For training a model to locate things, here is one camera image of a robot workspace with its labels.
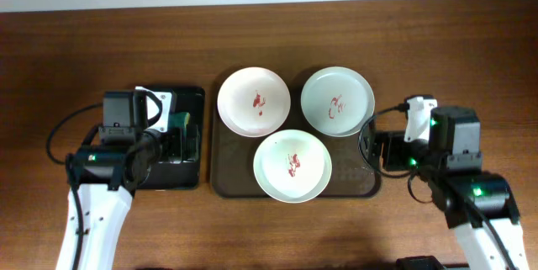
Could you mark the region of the white plate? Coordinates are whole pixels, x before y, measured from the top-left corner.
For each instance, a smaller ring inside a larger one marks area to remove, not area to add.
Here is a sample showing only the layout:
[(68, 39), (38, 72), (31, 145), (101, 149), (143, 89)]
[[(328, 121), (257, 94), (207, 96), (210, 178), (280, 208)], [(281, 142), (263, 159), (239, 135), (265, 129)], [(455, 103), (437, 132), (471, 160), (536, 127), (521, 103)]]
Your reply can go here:
[(332, 161), (326, 146), (302, 130), (282, 130), (256, 149), (253, 173), (269, 197), (300, 204), (318, 197), (329, 184)]
[(291, 108), (286, 83), (273, 71), (247, 67), (232, 73), (217, 97), (219, 117), (244, 137), (262, 137), (280, 128)]

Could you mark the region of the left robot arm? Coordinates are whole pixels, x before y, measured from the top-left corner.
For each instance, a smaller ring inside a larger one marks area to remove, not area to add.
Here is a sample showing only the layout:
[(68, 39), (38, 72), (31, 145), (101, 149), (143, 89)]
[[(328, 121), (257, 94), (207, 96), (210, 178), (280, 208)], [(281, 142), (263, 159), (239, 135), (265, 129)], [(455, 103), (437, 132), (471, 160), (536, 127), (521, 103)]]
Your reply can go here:
[(200, 87), (104, 94), (102, 122), (60, 162), (70, 191), (57, 268), (110, 269), (136, 192), (198, 186), (204, 104)]

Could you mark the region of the green and yellow sponge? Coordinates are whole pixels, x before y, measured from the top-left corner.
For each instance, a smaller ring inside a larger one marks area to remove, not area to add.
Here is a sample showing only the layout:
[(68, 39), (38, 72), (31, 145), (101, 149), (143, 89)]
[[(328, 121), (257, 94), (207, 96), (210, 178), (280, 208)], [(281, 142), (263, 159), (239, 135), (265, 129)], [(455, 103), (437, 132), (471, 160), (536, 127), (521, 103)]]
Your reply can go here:
[(189, 112), (180, 112), (170, 114), (168, 117), (168, 128), (171, 129), (185, 129), (189, 125), (191, 115)]

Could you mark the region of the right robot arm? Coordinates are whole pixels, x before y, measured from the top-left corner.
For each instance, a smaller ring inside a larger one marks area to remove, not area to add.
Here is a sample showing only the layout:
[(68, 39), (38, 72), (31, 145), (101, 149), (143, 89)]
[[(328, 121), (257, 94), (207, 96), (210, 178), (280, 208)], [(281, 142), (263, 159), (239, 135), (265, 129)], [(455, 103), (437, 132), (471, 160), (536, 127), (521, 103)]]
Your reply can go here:
[(427, 140), (412, 140), (400, 152), (396, 178), (419, 178), (430, 202), (464, 251), (471, 269), (526, 269), (520, 212), (509, 183), (483, 170), (480, 121), (458, 106), (437, 107), (428, 119)]

